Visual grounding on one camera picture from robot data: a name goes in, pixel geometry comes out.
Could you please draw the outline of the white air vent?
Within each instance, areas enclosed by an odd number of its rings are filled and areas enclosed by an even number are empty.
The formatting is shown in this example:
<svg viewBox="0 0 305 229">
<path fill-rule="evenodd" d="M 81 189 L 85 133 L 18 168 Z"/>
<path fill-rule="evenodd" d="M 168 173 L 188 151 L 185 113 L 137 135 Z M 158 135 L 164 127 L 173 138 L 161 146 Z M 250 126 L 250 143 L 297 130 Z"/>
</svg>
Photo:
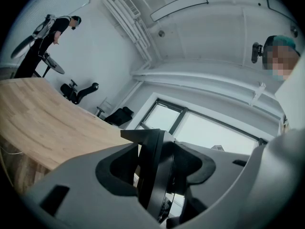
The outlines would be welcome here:
<svg viewBox="0 0 305 229">
<path fill-rule="evenodd" d="M 126 18 L 136 20 L 141 15 L 132 0 L 115 0 L 115 4 L 119 7 Z"/>
</svg>

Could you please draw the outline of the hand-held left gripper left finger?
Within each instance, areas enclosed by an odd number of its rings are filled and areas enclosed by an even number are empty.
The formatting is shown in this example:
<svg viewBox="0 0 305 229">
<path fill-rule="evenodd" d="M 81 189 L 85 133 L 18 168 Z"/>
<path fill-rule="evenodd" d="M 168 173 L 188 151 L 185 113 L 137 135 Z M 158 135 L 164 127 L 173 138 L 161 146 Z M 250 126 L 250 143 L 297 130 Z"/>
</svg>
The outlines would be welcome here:
<svg viewBox="0 0 305 229">
<path fill-rule="evenodd" d="M 74 157 L 22 200 L 46 229 L 161 229 L 148 206 L 161 150 L 130 143 Z"/>
</svg>

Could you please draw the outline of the round black table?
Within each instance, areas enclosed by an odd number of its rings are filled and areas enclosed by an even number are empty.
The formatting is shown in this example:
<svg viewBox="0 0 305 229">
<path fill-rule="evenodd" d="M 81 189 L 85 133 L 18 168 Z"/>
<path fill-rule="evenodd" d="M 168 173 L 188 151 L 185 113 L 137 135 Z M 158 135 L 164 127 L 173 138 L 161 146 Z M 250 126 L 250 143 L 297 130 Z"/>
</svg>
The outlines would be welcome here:
<svg viewBox="0 0 305 229">
<path fill-rule="evenodd" d="M 60 73 L 60 74 L 65 74 L 65 71 L 62 69 L 62 67 L 57 63 L 55 62 L 49 53 L 45 52 L 43 57 L 42 57 L 42 60 L 45 62 L 45 64 L 47 65 L 47 68 L 43 74 L 43 78 L 46 76 L 47 72 L 50 70 L 50 69 L 53 69 L 54 71 Z"/>
</svg>

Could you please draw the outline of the long ceiling light panel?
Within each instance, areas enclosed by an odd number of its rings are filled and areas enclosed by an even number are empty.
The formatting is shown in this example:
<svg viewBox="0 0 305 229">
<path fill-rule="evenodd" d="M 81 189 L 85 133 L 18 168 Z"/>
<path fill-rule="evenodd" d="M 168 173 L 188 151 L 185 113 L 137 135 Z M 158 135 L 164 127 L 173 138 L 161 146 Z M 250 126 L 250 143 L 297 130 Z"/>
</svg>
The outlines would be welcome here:
<svg viewBox="0 0 305 229">
<path fill-rule="evenodd" d="M 266 0 L 268 9 L 277 12 L 284 17 L 290 19 L 294 23 L 298 24 L 295 17 L 292 15 L 292 13 L 289 11 L 289 9 L 282 3 L 281 0 Z"/>
<path fill-rule="evenodd" d="M 157 22 L 160 19 L 180 10 L 208 3 L 208 0 L 174 0 L 154 11 L 152 14 L 150 14 L 150 18 L 153 22 Z"/>
</svg>

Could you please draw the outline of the person's white shirt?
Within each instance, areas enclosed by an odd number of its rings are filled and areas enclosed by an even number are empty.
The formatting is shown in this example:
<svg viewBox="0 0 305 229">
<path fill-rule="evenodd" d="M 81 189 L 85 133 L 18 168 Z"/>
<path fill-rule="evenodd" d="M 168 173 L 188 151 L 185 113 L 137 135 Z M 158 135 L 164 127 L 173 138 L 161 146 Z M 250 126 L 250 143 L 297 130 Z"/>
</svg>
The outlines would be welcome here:
<svg viewBox="0 0 305 229">
<path fill-rule="evenodd" d="M 305 128 L 305 51 L 275 97 L 284 111 L 280 119 L 278 136 L 293 130 Z"/>
</svg>

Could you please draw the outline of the white oval board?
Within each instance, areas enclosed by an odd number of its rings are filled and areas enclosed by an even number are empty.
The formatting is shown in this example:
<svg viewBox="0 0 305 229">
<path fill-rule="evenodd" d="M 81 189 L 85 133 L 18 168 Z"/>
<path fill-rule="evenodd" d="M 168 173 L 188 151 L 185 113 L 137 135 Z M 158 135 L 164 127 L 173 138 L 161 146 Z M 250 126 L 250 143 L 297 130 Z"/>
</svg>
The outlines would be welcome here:
<svg viewBox="0 0 305 229">
<path fill-rule="evenodd" d="M 14 51 L 11 53 L 10 58 L 11 59 L 16 59 L 16 58 L 20 58 L 21 56 L 23 56 L 31 47 L 31 45 L 34 44 L 34 42 L 38 39 L 37 36 L 29 36 L 26 39 L 24 39 L 15 49 Z"/>
</svg>

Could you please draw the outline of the black framed window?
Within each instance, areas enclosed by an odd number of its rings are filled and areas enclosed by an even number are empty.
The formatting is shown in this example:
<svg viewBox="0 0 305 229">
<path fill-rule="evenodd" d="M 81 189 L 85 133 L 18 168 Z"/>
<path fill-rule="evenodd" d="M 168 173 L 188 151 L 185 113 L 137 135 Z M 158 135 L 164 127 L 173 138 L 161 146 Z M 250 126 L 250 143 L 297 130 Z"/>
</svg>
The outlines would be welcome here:
<svg viewBox="0 0 305 229">
<path fill-rule="evenodd" d="M 250 155 L 255 147 L 267 143 L 241 129 L 159 98 L 136 129 L 161 129 L 179 142 L 243 155 Z"/>
</svg>

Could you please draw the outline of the black office chair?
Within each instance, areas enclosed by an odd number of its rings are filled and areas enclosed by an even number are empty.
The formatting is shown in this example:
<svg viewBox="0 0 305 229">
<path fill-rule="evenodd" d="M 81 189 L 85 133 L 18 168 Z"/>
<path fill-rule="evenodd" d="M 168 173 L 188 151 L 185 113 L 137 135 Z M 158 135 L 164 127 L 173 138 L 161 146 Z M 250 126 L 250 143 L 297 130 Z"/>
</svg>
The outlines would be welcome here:
<svg viewBox="0 0 305 229">
<path fill-rule="evenodd" d="M 134 112 L 125 106 L 123 108 L 117 109 L 113 114 L 102 120 L 111 125 L 119 127 L 122 124 L 131 121 L 133 114 Z"/>
<path fill-rule="evenodd" d="M 81 100 L 98 90 L 99 84 L 98 83 L 93 83 L 90 87 L 85 88 L 83 90 L 78 91 L 75 87 L 78 86 L 75 81 L 71 80 L 71 83 L 67 85 L 64 83 L 61 87 L 60 90 L 63 93 L 63 97 L 65 97 L 67 100 L 71 101 L 74 104 L 79 104 Z"/>
</svg>

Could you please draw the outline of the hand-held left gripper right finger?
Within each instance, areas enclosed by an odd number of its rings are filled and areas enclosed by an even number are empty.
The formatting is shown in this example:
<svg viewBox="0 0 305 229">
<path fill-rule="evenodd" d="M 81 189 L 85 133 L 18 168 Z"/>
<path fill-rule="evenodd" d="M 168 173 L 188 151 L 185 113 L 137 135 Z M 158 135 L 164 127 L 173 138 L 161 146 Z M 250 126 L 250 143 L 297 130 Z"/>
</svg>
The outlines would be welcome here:
<svg viewBox="0 0 305 229">
<path fill-rule="evenodd" d="M 305 229 L 305 128 L 254 149 L 234 183 L 213 204 L 191 190 L 169 229 Z"/>
</svg>

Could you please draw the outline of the white window blind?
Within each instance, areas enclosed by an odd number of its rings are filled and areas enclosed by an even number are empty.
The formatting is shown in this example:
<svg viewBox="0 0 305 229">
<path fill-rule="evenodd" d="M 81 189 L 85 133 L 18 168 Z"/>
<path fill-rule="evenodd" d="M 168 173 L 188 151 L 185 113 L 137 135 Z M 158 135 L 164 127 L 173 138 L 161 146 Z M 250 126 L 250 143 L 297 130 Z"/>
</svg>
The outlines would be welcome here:
<svg viewBox="0 0 305 229">
<path fill-rule="evenodd" d="M 15 67 L 18 59 L 11 59 L 13 50 L 44 21 L 47 14 L 68 16 L 88 4 L 90 0 L 31 0 L 13 23 L 0 52 L 0 68 Z"/>
</svg>

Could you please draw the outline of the white ceiling pipes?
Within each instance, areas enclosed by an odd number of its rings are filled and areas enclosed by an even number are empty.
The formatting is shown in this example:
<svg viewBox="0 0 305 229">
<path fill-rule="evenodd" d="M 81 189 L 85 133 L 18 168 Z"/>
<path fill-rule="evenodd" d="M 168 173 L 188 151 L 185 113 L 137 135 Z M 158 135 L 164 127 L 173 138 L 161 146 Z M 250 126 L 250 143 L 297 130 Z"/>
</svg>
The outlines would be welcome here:
<svg viewBox="0 0 305 229">
<path fill-rule="evenodd" d="M 106 8 L 112 16 L 118 21 L 122 29 L 133 42 L 139 54 L 144 60 L 144 65 L 149 66 L 152 62 L 152 57 L 149 53 L 151 40 L 147 28 L 141 17 L 136 20 L 126 18 L 119 7 L 115 4 L 115 0 L 102 0 Z"/>
</svg>

